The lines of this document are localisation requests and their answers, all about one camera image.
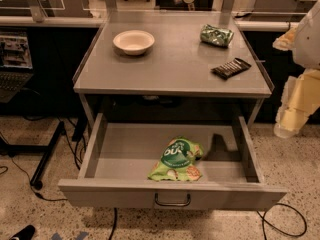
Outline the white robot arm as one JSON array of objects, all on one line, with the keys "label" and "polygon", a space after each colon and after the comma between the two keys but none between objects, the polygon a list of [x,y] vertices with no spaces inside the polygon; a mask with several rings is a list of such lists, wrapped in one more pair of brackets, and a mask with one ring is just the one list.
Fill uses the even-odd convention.
[{"label": "white robot arm", "polygon": [[293,61],[304,68],[284,85],[274,134],[290,138],[299,133],[309,117],[320,108],[320,1],[296,27],[273,42],[278,50],[292,51]]}]

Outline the foam-padded gripper finger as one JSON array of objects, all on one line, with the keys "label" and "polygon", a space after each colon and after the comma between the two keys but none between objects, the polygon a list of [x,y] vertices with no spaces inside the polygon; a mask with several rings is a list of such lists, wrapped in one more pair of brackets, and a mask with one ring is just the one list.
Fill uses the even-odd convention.
[{"label": "foam-padded gripper finger", "polygon": [[274,134],[284,139],[298,134],[319,108],[320,71],[306,69],[298,77],[290,76],[284,85]]},{"label": "foam-padded gripper finger", "polygon": [[290,28],[286,33],[276,38],[272,46],[281,51],[291,50],[294,46],[296,30],[296,27]]}]

